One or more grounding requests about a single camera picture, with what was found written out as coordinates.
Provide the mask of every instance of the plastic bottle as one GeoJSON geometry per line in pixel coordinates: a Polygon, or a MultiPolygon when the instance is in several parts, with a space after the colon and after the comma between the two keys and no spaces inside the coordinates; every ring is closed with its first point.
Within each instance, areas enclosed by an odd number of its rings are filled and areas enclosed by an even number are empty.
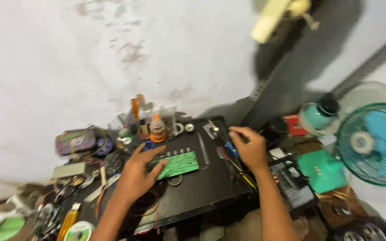
{"type": "Polygon", "coordinates": [[[166,138],[166,126],[159,114],[154,114],[150,123],[150,140],[162,142],[166,138]]]}

